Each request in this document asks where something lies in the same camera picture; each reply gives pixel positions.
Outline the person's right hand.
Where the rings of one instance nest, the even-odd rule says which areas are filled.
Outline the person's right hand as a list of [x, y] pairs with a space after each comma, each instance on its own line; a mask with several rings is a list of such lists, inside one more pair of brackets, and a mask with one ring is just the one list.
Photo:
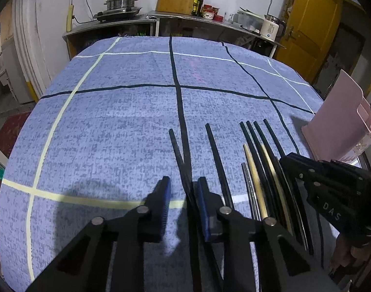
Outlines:
[[358, 268], [364, 265], [371, 253], [371, 243], [358, 248], [352, 246], [348, 239], [340, 233], [336, 239], [336, 246], [331, 258], [331, 273], [346, 270], [349, 266]]

